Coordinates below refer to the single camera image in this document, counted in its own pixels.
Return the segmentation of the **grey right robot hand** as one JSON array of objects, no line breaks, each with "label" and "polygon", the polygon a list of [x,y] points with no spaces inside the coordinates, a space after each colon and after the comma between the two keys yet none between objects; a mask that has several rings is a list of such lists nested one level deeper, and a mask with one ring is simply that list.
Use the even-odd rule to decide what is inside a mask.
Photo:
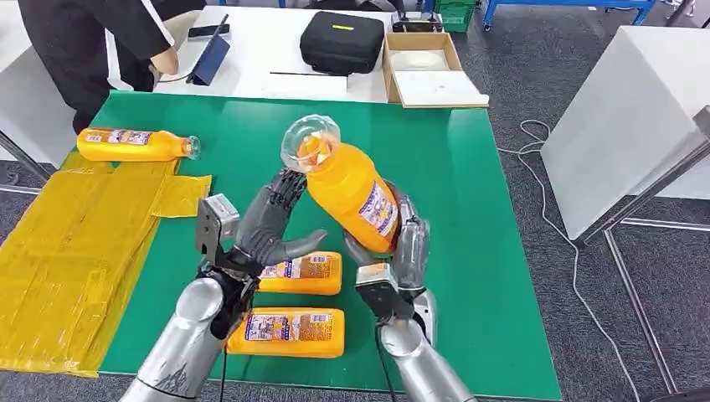
[{"label": "grey right robot hand", "polygon": [[393,193],[399,209],[399,229],[391,252],[377,255],[367,250],[345,229],[342,231],[347,253],[358,266],[387,262],[397,280],[399,293],[414,299],[423,293],[424,274],[429,257],[430,225],[419,216],[409,195],[402,193],[394,183],[385,180]]}]

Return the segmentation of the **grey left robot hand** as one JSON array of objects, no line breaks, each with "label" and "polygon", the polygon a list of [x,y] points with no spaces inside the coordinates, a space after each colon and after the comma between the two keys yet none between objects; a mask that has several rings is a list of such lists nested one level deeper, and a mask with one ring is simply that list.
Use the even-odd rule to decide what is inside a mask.
[{"label": "grey left robot hand", "polygon": [[319,249],[327,231],[316,229],[297,240],[285,240],[291,212],[306,190],[303,173],[281,169],[251,201],[239,221],[228,268],[260,276],[267,266],[308,255]]}]

